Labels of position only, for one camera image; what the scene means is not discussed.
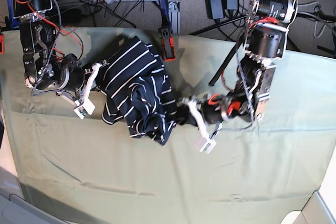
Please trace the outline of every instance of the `striped shirt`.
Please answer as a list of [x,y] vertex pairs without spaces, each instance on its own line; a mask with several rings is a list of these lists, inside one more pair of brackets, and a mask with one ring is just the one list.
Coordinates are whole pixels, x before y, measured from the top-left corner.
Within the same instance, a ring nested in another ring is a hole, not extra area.
[[146,135],[165,145],[176,126],[176,99],[161,58],[138,37],[116,51],[96,78],[107,97],[102,119],[108,124],[126,119],[131,137]]

